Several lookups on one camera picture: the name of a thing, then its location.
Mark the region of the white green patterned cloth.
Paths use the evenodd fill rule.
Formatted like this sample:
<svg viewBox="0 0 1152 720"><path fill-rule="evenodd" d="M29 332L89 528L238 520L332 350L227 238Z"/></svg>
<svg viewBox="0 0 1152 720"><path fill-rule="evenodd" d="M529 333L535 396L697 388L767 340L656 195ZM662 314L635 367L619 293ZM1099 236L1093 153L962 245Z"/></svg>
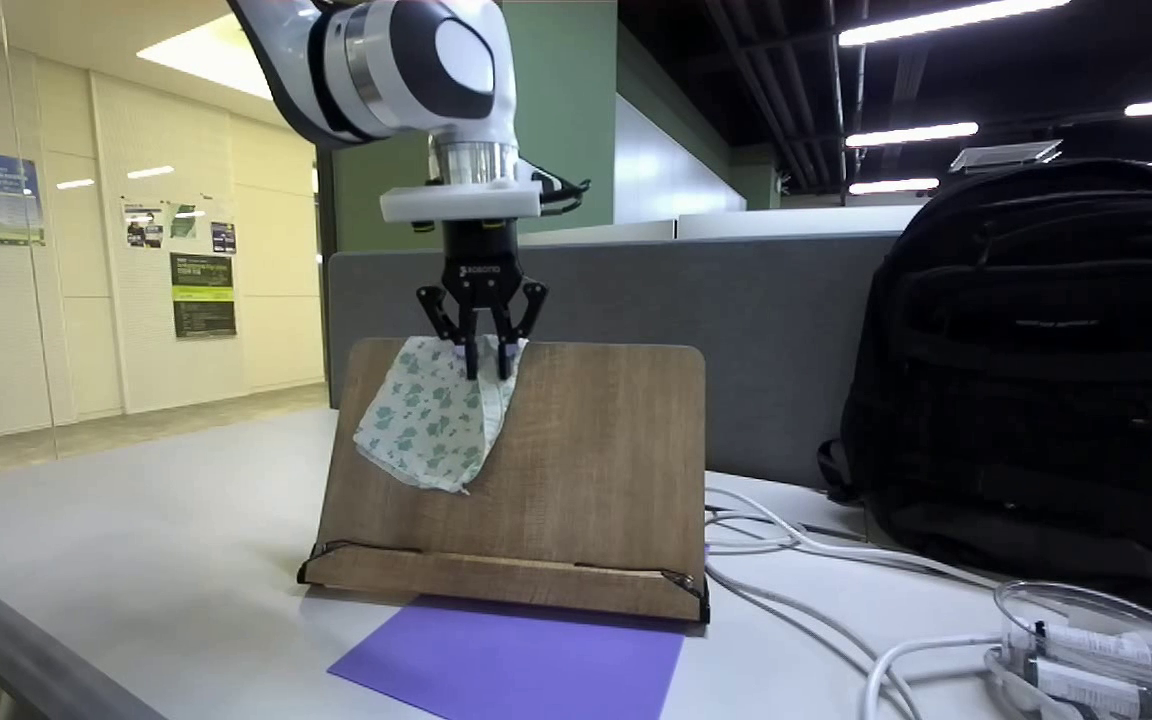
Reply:
<svg viewBox="0 0 1152 720"><path fill-rule="evenodd" d="M456 344L407 338L353 444L406 486L463 495L503 432L517 379L484 367L471 381Z"/></svg>

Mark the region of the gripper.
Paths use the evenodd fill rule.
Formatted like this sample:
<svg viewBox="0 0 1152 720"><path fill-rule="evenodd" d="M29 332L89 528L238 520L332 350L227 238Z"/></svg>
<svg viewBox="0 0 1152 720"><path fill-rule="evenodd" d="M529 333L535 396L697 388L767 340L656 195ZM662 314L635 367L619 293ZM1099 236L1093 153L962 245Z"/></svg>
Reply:
<svg viewBox="0 0 1152 720"><path fill-rule="evenodd" d="M435 338L452 342L460 353L468 381L476 381L480 370L477 311L492 309L498 377L508 381L522 341L531 336L547 304L550 288L524 281L516 220L444 222L442 238L442 286L417 288L420 309ZM509 306L517 291L525 300L524 314L513 323Z"/></svg>

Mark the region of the white tube with label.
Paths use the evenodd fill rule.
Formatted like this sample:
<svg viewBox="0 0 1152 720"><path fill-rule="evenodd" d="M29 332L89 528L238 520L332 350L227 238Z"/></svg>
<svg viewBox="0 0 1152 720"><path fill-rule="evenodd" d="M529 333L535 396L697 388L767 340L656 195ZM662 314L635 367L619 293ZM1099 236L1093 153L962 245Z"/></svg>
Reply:
<svg viewBox="0 0 1152 720"><path fill-rule="evenodd" d="M1097 673L1152 679L1152 643L1138 632L1092 632L1078 626L1034 621L1010 626L1007 647Z"/></svg>
<svg viewBox="0 0 1152 720"><path fill-rule="evenodd" d="M1029 655L1020 679L1044 711L1071 720L1152 720L1152 684L1105 676Z"/></svg>

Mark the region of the white partition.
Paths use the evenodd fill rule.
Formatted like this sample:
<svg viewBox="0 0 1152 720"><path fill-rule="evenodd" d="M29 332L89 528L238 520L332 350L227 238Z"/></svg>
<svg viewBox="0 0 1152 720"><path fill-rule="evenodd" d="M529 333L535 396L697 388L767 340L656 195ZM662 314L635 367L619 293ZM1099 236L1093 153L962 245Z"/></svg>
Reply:
<svg viewBox="0 0 1152 720"><path fill-rule="evenodd" d="M562 232L521 234L522 247L576 245L576 243L636 243L782 240L791 237L856 236L856 234L900 234L919 213L919 205L847 206L847 209L780 209L765 211L723 211L717 214L684 215L658 222L593 225Z"/></svg>

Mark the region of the ceiling air unit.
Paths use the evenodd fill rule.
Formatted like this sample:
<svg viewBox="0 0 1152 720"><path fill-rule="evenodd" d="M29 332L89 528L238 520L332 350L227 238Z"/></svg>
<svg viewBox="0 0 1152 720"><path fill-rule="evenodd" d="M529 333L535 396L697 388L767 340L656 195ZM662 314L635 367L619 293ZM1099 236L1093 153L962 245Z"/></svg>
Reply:
<svg viewBox="0 0 1152 720"><path fill-rule="evenodd" d="M952 161L948 173L952 176L973 176L998 169L1047 162L1059 158L1061 142L1060 138L1052 138L1052 141L968 147Z"/></svg>

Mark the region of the black backpack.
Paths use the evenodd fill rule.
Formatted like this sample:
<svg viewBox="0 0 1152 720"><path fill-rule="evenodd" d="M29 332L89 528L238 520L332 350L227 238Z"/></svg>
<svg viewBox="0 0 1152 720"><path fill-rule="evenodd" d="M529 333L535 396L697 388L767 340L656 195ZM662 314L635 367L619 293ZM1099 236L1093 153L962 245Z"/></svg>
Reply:
<svg viewBox="0 0 1152 720"><path fill-rule="evenodd" d="M905 550L1152 609L1152 165L937 191L872 276L817 461Z"/></svg>

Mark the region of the grey desk partition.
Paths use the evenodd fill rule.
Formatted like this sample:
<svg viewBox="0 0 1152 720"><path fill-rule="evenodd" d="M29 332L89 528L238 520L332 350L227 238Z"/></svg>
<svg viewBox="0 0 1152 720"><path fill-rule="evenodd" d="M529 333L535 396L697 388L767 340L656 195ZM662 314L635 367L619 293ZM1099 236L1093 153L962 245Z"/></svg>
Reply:
<svg viewBox="0 0 1152 720"><path fill-rule="evenodd" d="M707 468L823 486L888 236L524 247L535 343L673 344L707 365Z"/></svg>

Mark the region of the grey bar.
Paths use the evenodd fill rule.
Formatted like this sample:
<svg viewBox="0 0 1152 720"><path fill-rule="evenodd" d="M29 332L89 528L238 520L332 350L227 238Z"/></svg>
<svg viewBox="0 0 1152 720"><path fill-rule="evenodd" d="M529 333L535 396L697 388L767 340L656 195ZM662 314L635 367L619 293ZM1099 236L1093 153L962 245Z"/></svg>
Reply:
<svg viewBox="0 0 1152 720"><path fill-rule="evenodd" d="M0 720L166 720L0 600Z"/></svg>

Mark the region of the dark green wall poster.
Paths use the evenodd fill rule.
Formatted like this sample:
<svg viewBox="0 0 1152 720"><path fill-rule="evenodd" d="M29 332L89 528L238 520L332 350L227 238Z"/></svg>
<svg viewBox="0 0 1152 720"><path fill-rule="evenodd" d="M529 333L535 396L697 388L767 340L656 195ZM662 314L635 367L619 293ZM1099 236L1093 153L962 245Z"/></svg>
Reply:
<svg viewBox="0 0 1152 720"><path fill-rule="evenodd" d="M172 252L169 270L175 338L237 338L232 259Z"/></svg>

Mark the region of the clear plastic container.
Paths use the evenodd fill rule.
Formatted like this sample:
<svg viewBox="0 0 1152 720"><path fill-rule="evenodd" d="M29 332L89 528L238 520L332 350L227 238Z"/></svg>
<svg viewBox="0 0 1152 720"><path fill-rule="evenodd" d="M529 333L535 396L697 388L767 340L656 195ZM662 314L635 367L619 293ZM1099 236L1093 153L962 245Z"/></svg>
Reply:
<svg viewBox="0 0 1152 720"><path fill-rule="evenodd" d="M1006 646L1005 632L1010 626L1048 621L1061 626L1078 626L1092 632L1138 632L1152 643L1152 611L1135 602L1085 588L1060 583L1009 582L996 588L996 609L1002 617L1001 639L986 652L986 666L996 685L996 696L1021 720L1071 720L1039 706L1039 698L1020 679L1020 661L1033 653ZM1152 679L1111 673L1092 673L1152 684Z"/></svg>

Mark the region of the purple paper sheet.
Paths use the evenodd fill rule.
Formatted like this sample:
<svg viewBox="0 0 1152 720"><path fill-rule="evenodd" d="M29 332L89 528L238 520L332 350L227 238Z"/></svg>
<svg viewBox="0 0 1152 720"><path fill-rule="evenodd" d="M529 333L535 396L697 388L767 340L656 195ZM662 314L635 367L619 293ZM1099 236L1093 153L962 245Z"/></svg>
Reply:
<svg viewBox="0 0 1152 720"><path fill-rule="evenodd" d="M420 597L329 674L442 720L659 720L685 626Z"/></svg>

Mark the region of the wooden book stand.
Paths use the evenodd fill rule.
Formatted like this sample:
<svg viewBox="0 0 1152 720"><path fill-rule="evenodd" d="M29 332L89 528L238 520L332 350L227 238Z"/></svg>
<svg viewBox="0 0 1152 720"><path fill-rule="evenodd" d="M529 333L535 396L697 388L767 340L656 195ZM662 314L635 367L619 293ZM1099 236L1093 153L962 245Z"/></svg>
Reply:
<svg viewBox="0 0 1152 720"><path fill-rule="evenodd" d="M452 495L404 486L353 442L401 344L349 354L301 583L707 623L698 350L530 344L502 435Z"/></svg>

